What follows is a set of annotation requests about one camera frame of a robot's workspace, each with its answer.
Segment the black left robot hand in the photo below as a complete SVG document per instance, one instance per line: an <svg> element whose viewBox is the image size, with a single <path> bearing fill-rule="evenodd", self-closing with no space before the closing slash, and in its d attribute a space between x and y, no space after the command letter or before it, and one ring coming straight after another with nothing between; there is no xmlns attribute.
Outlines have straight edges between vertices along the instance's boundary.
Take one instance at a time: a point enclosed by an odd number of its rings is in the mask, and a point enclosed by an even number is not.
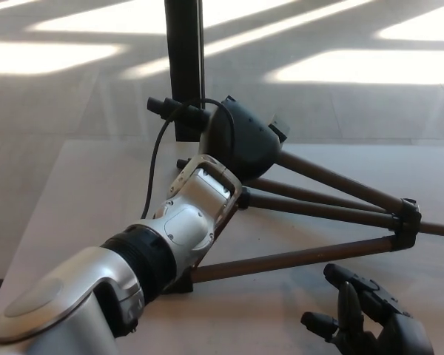
<svg viewBox="0 0 444 355"><path fill-rule="evenodd" d="M242 182L259 178L277 160L289 125L277 116L265 123L231 96L221 103L233 120L216 109L201 135L199 152L218 160Z"/></svg>

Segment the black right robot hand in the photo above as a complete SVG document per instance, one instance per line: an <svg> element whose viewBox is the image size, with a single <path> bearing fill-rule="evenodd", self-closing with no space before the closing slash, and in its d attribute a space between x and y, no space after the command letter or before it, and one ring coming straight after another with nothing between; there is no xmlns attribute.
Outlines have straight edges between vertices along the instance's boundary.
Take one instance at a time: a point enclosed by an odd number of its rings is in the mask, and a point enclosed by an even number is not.
<svg viewBox="0 0 444 355"><path fill-rule="evenodd" d="M301 324L341 354L433 354L423 324L379 283L329 263L326 280L338 290L337 318L306 312Z"/></svg>

